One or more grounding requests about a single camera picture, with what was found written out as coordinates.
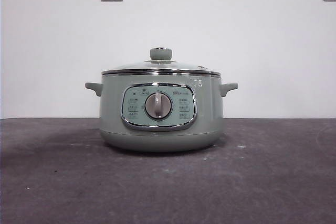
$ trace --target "stainless steel rim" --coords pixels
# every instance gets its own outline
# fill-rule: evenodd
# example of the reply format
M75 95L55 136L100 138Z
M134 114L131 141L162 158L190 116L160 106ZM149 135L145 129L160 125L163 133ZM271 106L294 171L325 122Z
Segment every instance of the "stainless steel rim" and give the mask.
M166 48L166 47L155 47L152 49L160 49L160 50L171 50L170 48Z
M117 76L141 76L141 75L171 75L171 76L210 76L220 78L221 73L205 70L183 70L183 69L121 69L121 70L108 70L101 73L103 76L113 74Z

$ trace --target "multi-cooker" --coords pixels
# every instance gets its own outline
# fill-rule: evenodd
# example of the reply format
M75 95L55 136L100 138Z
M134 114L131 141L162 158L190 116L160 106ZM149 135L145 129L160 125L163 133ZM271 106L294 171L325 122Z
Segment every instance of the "multi-cooker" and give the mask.
M100 133L111 145L147 151L206 147L222 134L222 97L237 83L220 73L172 61L168 48L151 60L102 72L102 83L85 83L100 98Z

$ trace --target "rotary dial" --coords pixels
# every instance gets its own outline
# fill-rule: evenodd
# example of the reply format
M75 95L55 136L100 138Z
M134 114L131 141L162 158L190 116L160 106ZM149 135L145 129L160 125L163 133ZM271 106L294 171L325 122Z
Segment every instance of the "rotary dial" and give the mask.
M171 107L170 99L162 93L151 94L145 103L147 114L154 119L165 118L170 113Z

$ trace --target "side handle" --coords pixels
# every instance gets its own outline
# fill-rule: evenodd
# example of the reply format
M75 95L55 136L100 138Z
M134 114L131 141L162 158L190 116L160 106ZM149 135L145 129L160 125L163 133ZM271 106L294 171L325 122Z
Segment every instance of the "side handle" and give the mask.
M237 83L222 84L219 86L219 91L221 92L220 96L225 97L227 92L229 92L230 90L234 90L234 89L238 89Z
M99 97L99 96L101 96L101 91L103 90L103 84L86 82L85 83L85 88L92 89L94 92L96 92L96 95Z

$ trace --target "lid handle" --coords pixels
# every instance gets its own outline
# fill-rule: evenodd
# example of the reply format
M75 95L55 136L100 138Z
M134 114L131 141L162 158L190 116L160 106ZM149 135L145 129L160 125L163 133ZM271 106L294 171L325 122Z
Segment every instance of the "lid handle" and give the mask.
M165 47L152 48L150 56L152 60L171 60L173 51Z

